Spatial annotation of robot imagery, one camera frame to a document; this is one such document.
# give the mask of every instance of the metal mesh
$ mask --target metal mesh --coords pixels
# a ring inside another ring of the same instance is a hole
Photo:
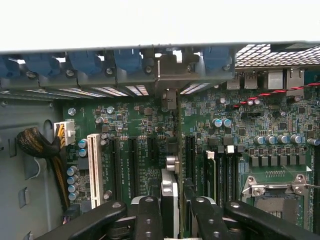
[[[236,54],[236,68],[320,64],[320,46],[304,51],[271,52],[270,44],[248,44]]]

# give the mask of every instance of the green circuit board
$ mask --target green circuit board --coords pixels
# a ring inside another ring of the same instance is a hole
[[[76,143],[87,138],[89,134],[110,134],[108,144],[102,147],[103,190],[112,191],[113,198],[119,199],[120,196],[122,201],[130,204],[133,197],[152,194],[153,187],[160,184],[161,169],[166,167],[167,141],[176,138],[177,143],[182,146],[183,178],[192,179],[198,196],[211,197],[223,206],[226,201],[242,199],[242,191],[249,176],[254,176],[259,184],[291,183],[297,174],[302,174],[309,184],[314,181],[314,152],[313,147],[307,144],[307,139],[319,137],[318,89],[306,88],[303,99],[296,103],[287,103],[286,94],[278,94],[262,98],[260,104],[253,106],[242,105],[237,109],[227,107],[260,92],[211,88],[191,95],[182,95],[178,101],[180,106],[177,106],[177,109],[181,109],[180,114],[178,111],[162,108],[161,99],[151,96],[79,99],[65,102],[63,114],[66,121],[75,123]],[[218,104],[217,100],[221,98],[225,98],[226,102]],[[284,111],[286,115],[273,116],[275,110],[272,108],[275,106],[276,111]],[[113,108],[112,113],[107,112],[109,107]],[[75,108],[74,116],[68,115],[69,108]],[[246,113],[258,113],[259,116],[244,117],[247,116]],[[104,122],[97,125],[95,119],[100,117]],[[223,126],[214,127],[214,119],[229,119],[231,126],[228,129]],[[302,142],[280,144],[276,141],[273,145],[265,142],[258,145],[254,141],[257,136],[277,138],[279,135],[297,135]],[[215,144],[222,146],[222,152],[226,145],[234,146],[235,151],[241,146],[243,152],[224,155],[221,153],[220,157],[217,154],[219,161],[217,160],[216,165],[208,163],[206,151],[215,151],[210,144],[210,138],[216,138]],[[223,138],[227,138],[228,144],[223,143]],[[111,139],[117,139],[117,142],[112,142]],[[68,146],[66,151],[68,166],[78,167],[81,157],[77,144]],[[112,154],[115,151],[118,154],[116,168]],[[281,156],[288,159],[286,164],[280,161],[276,165],[270,165],[270,162],[261,163],[261,159],[278,159]],[[131,168],[132,157],[137,162],[135,168]],[[254,160],[258,160],[259,164],[253,164]],[[131,173],[135,174],[135,189]],[[79,197],[75,203],[81,204],[90,198],[88,169],[79,171],[78,191]],[[274,192],[269,195],[270,198],[283,197]],[[311,230],[313,190],[309,189],[307,206],[301,196],[290,194],[285,198],[292,200],[290,203],[296,207],[293,222]],[[257,197],[247,199],[247,203],[254,206],[260,205],[259,201],[261,199]],[[307,220],[303,217],[305,211],[308,212]],[[270,213],[282,217],[282,211],[275,210]]]

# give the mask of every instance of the white power connector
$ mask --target white power connector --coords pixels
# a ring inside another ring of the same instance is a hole
[[[64,145],[65,146],[74,145],[76,143],[75,122],[74,121],[55,122],[53,124],[54,132],[56,132],[58,125],[64,126],[64,138],[65,138]]]

